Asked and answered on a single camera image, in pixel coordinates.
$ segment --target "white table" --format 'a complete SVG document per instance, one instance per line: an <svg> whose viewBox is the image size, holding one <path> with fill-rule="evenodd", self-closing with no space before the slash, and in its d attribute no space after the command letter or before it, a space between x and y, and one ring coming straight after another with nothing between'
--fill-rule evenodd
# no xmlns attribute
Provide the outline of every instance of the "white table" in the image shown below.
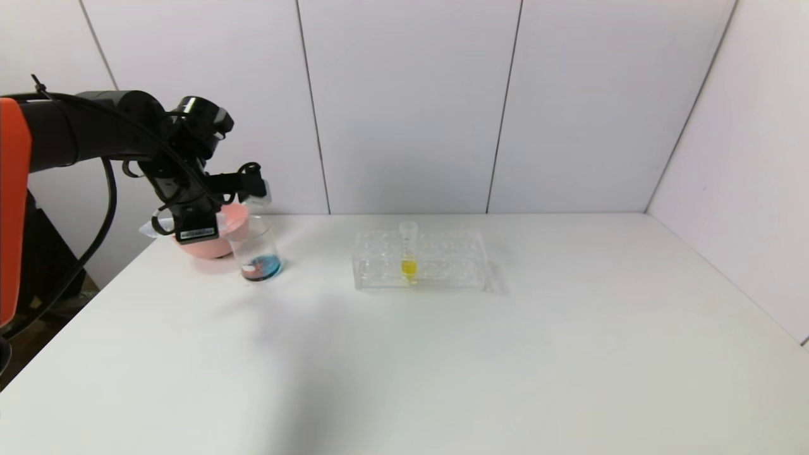
<svg viewBox="0 0 809 455"><path fill-rule="evenodd" d="M355 291L403 219L481 230L502 289ZM652 218L277 225L264 283L156 241L0 393L0 452L809 453L809 355Z"/></svg>

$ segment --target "pink bowl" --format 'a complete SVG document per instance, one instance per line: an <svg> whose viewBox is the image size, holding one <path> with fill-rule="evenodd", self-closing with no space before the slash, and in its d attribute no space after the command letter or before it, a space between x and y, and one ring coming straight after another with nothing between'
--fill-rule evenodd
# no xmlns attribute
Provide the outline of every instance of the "pink bowl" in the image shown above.
<svg viewBox="0 0 809 455"><path fill-rule="evenodd" d="M225 236L241 228L250 214L247 207L238 203L222 206L222 213L225 214L227 227L219 231L218 239L188 245L178 244L180 248L186 253L201 259L215 259L216 257L227 256L232 253L231 244L228 243Z"/></svg>

